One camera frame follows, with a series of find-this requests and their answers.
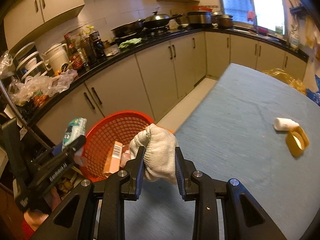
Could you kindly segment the dish rack with bowls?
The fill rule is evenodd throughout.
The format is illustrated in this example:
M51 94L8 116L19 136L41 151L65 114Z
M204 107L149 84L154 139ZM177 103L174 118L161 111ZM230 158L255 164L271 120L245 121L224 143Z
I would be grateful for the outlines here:
M35 46L35 42L30 42L23 46L13 58L16 73L20 81L25 81L28 76L37 74L45 75L48 70L40 57L40 53Z

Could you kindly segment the yellow plastic bag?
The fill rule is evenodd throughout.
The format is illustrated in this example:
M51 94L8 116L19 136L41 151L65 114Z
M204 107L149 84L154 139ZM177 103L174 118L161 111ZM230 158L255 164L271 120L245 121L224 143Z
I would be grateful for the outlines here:
M268 76L274 77L275 79L289 85L290 87L306 95L306 86L302 83L302 80L295 79L292 75L287 74L287 72L285 72L284 70L274 68L269 70L263 70L263 73Z

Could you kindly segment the black frying pan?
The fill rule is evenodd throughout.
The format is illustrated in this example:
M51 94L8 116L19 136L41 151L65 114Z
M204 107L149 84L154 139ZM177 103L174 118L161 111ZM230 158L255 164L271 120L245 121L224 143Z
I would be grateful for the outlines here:
M137 34L137 33L140 33L144 29L144 27L143 27L144 21L145 21L144 19L139 19L134 22L127 23L127 24L121 25L119 27L116 27L116 28L112 29L111 32L113 33L114 37L116 37L116 38L122 38L122 37L129 36L132 34Z

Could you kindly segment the green white tissue packet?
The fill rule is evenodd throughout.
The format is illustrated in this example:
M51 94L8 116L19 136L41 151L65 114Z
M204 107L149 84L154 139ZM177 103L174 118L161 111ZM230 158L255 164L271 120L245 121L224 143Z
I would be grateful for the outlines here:
M66 148L70 143L77 139L80 135L85 135L86 133L86 118L75 118L69 124L65 130L62 139L62 150Z

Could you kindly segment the brown packing tape roll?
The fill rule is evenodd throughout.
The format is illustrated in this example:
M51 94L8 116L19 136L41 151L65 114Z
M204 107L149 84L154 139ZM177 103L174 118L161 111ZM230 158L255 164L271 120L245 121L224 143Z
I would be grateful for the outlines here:
M300 126L295 127L288 132L285 142L294 158L299 158L310 144L306 133Z

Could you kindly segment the blue plastic bag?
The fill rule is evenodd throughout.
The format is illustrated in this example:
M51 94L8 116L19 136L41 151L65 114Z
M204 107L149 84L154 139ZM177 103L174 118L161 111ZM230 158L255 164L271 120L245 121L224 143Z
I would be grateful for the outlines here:
M306 89L306 96L311 99L314 103L320 106L320 78L315 75L315 81L318 88L317 92L312 92L310 89Z

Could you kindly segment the black rice cooker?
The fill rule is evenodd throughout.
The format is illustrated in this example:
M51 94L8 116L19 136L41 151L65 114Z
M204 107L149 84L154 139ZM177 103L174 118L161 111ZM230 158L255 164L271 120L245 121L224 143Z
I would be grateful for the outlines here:
M209 11L190 11L187 13L187 18L192 28L212 27L212 13Z

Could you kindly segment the white red plastic bag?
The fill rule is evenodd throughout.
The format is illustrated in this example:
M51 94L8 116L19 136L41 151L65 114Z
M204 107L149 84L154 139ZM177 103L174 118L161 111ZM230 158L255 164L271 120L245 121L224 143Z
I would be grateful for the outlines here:
M126 163L131 160L129 144L122 147L120 167L124 168Z

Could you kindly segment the orange cardboard box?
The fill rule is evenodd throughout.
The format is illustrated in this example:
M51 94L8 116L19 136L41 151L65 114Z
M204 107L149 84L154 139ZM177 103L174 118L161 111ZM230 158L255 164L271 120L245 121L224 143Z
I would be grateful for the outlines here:
M111 147L110 156L106 159L103 175L110 176L111 174L114 174L120 170L122 150L122 143L115 141L114 145Z

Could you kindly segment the white small bottle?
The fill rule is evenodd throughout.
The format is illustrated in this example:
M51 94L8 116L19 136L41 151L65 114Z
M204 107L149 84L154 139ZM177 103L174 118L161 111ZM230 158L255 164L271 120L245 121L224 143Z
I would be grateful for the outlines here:
M299 123L289 118L275 118L273 121L273 127L276 131L286 132L299 127Z

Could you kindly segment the dark sauce bottle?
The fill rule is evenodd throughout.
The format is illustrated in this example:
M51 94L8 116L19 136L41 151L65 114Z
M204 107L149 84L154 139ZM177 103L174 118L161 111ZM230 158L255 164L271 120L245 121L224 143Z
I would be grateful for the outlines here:
M89 26L89 41L92 45L95 56L99 60L106 59L104 44L100 38L99 31L94 26Z

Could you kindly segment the black wok with lid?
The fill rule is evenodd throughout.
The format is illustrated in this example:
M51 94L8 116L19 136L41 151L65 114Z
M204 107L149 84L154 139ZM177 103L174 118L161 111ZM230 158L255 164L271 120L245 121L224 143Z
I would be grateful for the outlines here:
M151 16L148 16L144 22L143 27L147 29L155 29L166 26L169 24L170 20L175 20L177 18L183 17L185 14L177 14L175 16L169 16L167 14L158 14L154 11Z

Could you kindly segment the orange plastic mesh basket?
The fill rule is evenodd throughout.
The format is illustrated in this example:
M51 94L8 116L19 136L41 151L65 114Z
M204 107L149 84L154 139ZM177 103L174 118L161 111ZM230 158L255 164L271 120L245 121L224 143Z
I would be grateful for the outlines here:
M138 111L121 111L101 119L86 135L82 157L86 163L80 167L83 176L93 182L108 178L104 174L110 161L114 142L124 145L153 123L153 118Z

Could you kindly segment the white knit glove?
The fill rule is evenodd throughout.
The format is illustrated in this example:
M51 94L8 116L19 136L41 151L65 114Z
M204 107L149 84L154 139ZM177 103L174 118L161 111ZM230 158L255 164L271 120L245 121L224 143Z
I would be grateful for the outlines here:
M163 179L175 185L175 148L178 147L176 137L167 129L151 124L130 141L131 159L135 159L140 146L145 148L144 178L151 182Z

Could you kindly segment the blue table cloth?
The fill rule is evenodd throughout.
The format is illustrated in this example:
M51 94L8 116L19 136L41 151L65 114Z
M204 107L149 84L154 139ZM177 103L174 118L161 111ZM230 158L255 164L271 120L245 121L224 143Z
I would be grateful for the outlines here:
M309 145L293 157L275 118L289 118ZM287 239L319 239L319 106L266 74L231 64L176 132L204 176L237 179Z

